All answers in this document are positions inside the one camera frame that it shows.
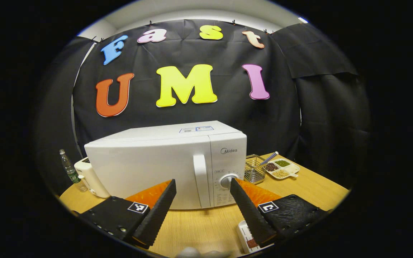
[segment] yellow letter m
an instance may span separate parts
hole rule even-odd
[[[182,104],[186,104],[194,87],[193,103],[213,103],[218,101],[218,97],[213,93],[213,88],[211,87],[211,70],[213,70],[211,65],[198,64],[192,67],[189,75],[185,78],[174,66],[157,69],[156,72],[161,77],[161,86],[160,99],[156,102],[156,106],[163,108],[176,104],[176,99],[172,97],[172,89]]]

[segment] wooden table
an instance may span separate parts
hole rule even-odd
[[[283,158],[277,155],[274,159]],[[257,186],[280,196],[296,194],[323,210],[335,208],[349,193],[346,188],[324,178],[301,165],[297,178],[276,180],[267,174]],[[89,192],[68,188],[60,200],[71,210],[83,213],[105,199]],[[185,247],[197,248],[201,253],[232,251],[232,257],[245,255],[236,227],[243,216],[236,204],[198,210],[170,210],[167,213],[151,252],[174,257]]]

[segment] grains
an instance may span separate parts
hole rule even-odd
[[[290,174],[288,174],[285,171],[280,170],[280,171],[272,173],[272,175],[274,175],[276,177],[285,177],[285,176],[289,176]]]
[[[270,171],[277,170],[278,167],[277,167],[274,163],[269,163],[269,164],[267,164],[267,166],[265,167],[265,169],[270,172]]]
[[[275,163],[277,163],[278,165],[280,165],[280,167],[286,167],[286,166],[290,165],[289,162],[286,162],[286,161],[284,161],[284,160],[278,160],[278,161],[275,161]]]

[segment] white microwave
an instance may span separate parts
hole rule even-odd
[[[128,129],[84,148],[106,194],[127,198],[174,178],[170,209],[234,204],[231,178],[244,177],[246,135],[218,121]]]

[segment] wire basket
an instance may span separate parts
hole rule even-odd
[[[246,156],[245,161],[245,181],[248,181],[254,185],[261,183],[265,178],[265,165],[262,164],[265,159],[259,155],[252,154]]]

